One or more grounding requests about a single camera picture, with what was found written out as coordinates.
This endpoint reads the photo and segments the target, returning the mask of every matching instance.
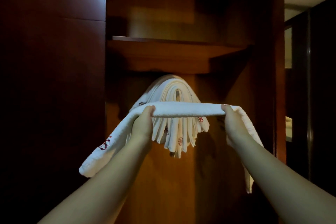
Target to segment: hand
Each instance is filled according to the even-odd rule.
[[[230,105],[221,105],[225,111],[225,131],[234,147],[240,140],[252,138],[247,131],[241,116],[235,113]]]
[[[146,106],[133,123],[130,142],[138,142],[149,151],[152,145],[153,112],[155,106]]]

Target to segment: wooden shelf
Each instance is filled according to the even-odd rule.
[[[187,74],[209,73],[209,59],[246,48],[125,36],[113,36],[107,47],[126,59],[127,70]]]

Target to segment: person's right arm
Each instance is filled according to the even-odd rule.
[[[241,161],[279,217],[288,224],[336,223],[336,197],[306,180],[252,139],[229,105],[225,130]]]

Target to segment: person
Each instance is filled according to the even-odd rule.
[[[255,142],[229,105],[222,105],[222,109],[226,113],[225,130],[233,148],[279,217],[288,224],[336,223],[336,198]],[[129,143],[39,224],[113,223],[151,149],[154,110],[154,106],[147,106],[133,124]]]

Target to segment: towel fold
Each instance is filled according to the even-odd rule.
[[[128,115],[106,141],[86,158],[79,168],[80,174],[86,177],[94,176],[124,147],[131,136],[134,120],[148,105],[156,107],[153,113],[152,140],[164,143],[164,147],[177,157],[180,157],[181,151],[187,151],[189,144],[195,145],[197,133],[208,131],[209,123],[206,116],[225,115],[220,104],[200,103],[183,79],[174,75],[159,78],[133,105]],[[244,110],[239,106],[232,106],[232,108],[241,116],[252,138],[263,145]],[[245,182],[246,191],[251,193],[253,179],[246,169]]]

